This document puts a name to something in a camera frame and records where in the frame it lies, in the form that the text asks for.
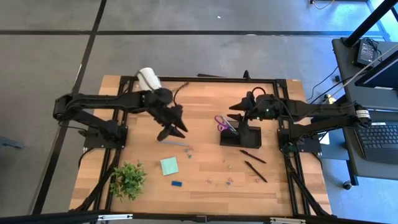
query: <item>black stand pole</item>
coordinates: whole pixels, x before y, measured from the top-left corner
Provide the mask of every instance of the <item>black stand pole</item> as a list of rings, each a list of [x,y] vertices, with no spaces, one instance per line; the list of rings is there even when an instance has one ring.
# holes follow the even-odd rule
[[[398,0],[384,0],[379,7],[377,7],[365,21],[359,25],[359,27],[346,39],[344,45],[352,47],[374,24],[378,22],[394,5]]]

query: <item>caster wheel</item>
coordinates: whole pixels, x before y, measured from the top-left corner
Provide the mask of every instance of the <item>caster wheel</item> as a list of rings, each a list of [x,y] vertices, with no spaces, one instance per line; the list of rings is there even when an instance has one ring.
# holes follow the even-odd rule
[[[353,185],[351,184],[351,181],[346,181],[343,183],[343,188],[346,190],[349,190],[353,187]]]

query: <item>black desk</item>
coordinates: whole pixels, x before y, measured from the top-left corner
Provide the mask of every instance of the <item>black desk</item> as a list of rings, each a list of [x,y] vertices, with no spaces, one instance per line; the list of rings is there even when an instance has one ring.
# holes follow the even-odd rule
[[[342,79],[344,80],[345,78],[352,77],[358,73],[360,68],[355,67],[352,64],[355,49],[346,48],[340,39],[332,40],[332,44]],[[379,44],[379,49],[384,53],[396,44],[398,43],[381,42]],[[356,100],[359,104],[362,104],[367,108],[391,109],[394,107],[398,110],[398,96],[394,91],[359,87],[355,86],[354,81],[352,81],[345,87],[345,93],[345,96],[343,96],[345,100]],[[398,121],[397,113],[371,111],[370,114],[372,120],[375,122],[378,120]],[[343,133],[349,154],[347,166],[352,185],[358,185],[356,176],[398,180],[398,165],[369,162],[363,159],[361,148],[359,146],[359,142],[356,140],[354,131],[352,129],[344,128]]]

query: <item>green sticky note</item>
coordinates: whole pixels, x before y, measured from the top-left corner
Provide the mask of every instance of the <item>green sticky note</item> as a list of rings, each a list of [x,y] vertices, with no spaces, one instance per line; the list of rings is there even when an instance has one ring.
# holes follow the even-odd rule
[[[160,164],[162,165],[163,175],[170,175],[178,172],[177,158],[175,157],[162,159]]]

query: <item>scissors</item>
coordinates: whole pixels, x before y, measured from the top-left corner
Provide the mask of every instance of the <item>scissors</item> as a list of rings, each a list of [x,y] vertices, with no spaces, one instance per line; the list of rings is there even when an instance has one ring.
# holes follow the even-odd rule
[[[217,130],[224,131],[224,130],[231,130],[234,134],[238,134],[238,132],[234,129],[234,127],[221,115],[216,115],[214,120],[218,123]]]

